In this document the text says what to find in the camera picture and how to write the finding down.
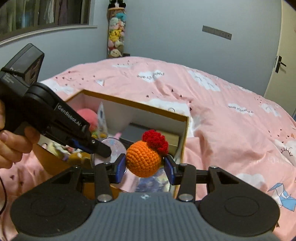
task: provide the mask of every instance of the bed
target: bed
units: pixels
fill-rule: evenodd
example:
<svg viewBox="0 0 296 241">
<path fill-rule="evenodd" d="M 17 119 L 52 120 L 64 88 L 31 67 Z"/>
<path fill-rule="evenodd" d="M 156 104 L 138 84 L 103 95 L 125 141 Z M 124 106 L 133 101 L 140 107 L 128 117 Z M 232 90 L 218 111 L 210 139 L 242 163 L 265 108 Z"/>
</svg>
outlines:
<svg viewBox="0 0 296 241">
<path fill-rule="evenodd" d="M 140 57 L 81 64 L 43 83 L 65 100 L 87 89 L 188 116 L 183 162 L 197 169 L 217 165 L 272 196 L 281 211 L 274 233 L 284 241 L 296 236 L 296 123 L 276 103 L 217 76 Z M 32 182 L 14 183 L 10 202 L 48 178 L 33 153 L 11 172 L 18 180 L 31 175 Z M 13 181 L 11 173 L 0 174 L 7 185 Z M 197 185 L 196 199 L 205 195 Z M 2 230 L 8 239 L 14 235 L 10 220 Z"/>
</svg>

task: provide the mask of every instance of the door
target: door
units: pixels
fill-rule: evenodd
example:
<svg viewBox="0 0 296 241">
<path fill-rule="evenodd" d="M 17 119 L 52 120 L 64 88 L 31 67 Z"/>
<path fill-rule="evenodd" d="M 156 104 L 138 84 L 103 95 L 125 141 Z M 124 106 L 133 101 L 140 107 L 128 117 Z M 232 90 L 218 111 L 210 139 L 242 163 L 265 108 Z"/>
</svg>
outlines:
<svg viewBox="0 0 296 241">
<path fill-rule="evenodd" d="M 281 12 L 279 48 L 264 97 L 293 116 L 296 110 L 296 11 L 282 0 Z"/>
</svg>

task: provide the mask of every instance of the gray textured grip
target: gray textured grip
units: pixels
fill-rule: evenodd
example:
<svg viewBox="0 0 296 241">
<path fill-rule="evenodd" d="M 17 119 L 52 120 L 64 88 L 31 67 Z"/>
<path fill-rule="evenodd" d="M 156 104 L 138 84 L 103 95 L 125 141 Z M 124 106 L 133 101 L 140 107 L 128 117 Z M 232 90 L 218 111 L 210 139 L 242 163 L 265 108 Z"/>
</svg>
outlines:
<svg viewBox="0 0 296 241">
<path fill-rule="evenodd" d="M 170 193 L 121 193 L 110 203 L 96 205 L 89 219 L 73 232 L 48 238 L 19 234 L 14 239 L 35 240 L 279 241 L 271 232 L 256 237 L 224 234 L 205 222 L 193 203 L 179 202 Z"/>
</svg>

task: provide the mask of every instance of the pink crochet ball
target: pink crochet ball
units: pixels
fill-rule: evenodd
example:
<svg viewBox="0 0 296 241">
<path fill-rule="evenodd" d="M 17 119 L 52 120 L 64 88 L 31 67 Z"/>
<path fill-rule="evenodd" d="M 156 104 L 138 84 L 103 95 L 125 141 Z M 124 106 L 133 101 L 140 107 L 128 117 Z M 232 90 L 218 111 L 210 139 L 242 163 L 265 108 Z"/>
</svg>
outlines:
<svg viewBox="0 0 296 241">
<path fill-rule="evenodd" d="M 85 109 L 78 110 L 77 113 L 90 124 L 90 127 L 89 127 L 90 132 L 97 130 L 98 117 L 93 110 L 85 108 Z"/>
</svg>

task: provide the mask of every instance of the door handle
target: door handle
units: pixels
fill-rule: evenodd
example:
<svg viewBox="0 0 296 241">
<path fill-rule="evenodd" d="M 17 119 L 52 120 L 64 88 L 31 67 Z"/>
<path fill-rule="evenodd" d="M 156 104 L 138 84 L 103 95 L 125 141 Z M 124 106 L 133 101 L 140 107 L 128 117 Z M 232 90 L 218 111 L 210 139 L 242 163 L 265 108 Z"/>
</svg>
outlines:
<svg viewBox="0 0 296 241">
<path fill-rule="evenodd" d="M 279 72 L 279 67 L 280 67 L 281 64 L 282 64 L 283 66 L 287 67 L 284 63 L 281 62 L 281 56 L 279 56 L 278 63 L 277 63 L 277 65 L 276 65 L 276 73 Z"/>
</svg>

